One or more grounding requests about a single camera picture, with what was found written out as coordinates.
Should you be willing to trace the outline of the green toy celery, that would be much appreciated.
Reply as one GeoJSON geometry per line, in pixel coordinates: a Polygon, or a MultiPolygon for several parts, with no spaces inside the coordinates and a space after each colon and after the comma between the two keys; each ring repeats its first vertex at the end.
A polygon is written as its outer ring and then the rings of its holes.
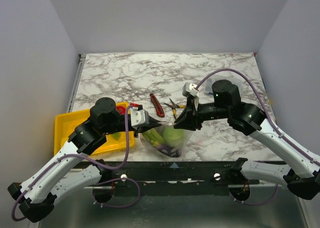
{"type": "Polygon", "coordinates": [[[154,128],[142,133],[142,135],[151,142],[157,142],[159,144],[165,143],[165,139],[154,128]]]}

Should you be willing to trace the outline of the green toy cabbage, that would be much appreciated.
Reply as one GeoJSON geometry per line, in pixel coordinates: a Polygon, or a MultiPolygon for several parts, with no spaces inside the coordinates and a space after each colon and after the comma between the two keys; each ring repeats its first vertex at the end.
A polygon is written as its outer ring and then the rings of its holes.
{"type": "Polygon", "coordinates": [[[184,143],[184,132],[182,129],[174,129],[173,126],[167,126],[163,130],[163,138],[171,147],[182,146],[184,143]]]}

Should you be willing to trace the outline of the green toy grapes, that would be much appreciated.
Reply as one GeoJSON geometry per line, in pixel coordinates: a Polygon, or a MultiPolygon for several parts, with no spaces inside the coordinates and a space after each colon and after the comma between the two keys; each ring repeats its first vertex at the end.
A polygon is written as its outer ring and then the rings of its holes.
{"type": "Polygon", "coordinates": [[[113,137],[113,139],[118,141],[121,137],[121,134],[119,132],[116,132],[116,133],[113,133],[111,136],[113,137]]]}

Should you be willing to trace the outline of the clear zip top bag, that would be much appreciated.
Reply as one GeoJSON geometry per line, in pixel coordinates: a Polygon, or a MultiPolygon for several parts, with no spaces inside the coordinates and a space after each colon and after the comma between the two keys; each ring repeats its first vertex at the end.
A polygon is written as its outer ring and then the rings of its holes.
{"type": "Polygon", "coordinates": [[[173,123],[162,123],[159,127],[141,133],[140,140],[167,157],[179,158],[192,134],[189,130],[175,129],[173,123]]]}

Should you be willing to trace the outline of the purple toy eggplant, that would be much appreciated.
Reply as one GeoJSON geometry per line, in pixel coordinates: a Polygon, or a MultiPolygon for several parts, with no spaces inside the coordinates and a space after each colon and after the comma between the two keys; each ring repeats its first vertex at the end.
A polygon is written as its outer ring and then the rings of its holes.
{"type": "Polygon", "coordinates": [[[171,158],[178,158],[182,155],[182,152],[178,148],[172,147],[167,144],[159,144],[155,147],[155,149],[163,155],[171,158]]]}

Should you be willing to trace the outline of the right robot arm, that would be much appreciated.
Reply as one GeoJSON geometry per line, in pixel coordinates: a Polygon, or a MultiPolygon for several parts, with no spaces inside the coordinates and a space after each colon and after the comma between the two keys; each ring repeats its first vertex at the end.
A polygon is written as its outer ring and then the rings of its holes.
{"type": "Polygon", "coordinates": [[[199,103],[196,87],[188,82],[183,86],[187,101],[174,122],[175,129],[196,131],[205,121],[226,119],[233,129],[262,143],[285,162],[276,165],[238,158],[230,171],[234,183],[265,181],[285,186],[304,200],[312,200],[320,192],[319,155],[287,136],[257,105],[243,102],[238,87],[229,80],[218,80],[212,85],[211,103],[199,103]]]}

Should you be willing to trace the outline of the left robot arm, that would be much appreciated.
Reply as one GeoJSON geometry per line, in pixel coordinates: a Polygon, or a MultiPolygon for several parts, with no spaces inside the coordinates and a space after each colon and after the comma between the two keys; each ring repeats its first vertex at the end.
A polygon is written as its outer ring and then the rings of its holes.
{"type": "Polygon", "coordinates": [[[13,182],[7,188],[15,200],[11,218],[37,223],[52,212],[58,201],[67,194],[92,185],[107,185],[109,171],[121,169],[128,160],[129,148],[117,166],[93,160],[90,155],[107,142],[107,135],[124,132],[129,139],[131,131],[143,133],[161,126],[161,121],[151,117],[142,105],[131,105],[124,114],[118,113],[116,103],[103,97],[89,110],[89,117],[78,125],[58,153],[36,174],[22,183],[13,182]]]}

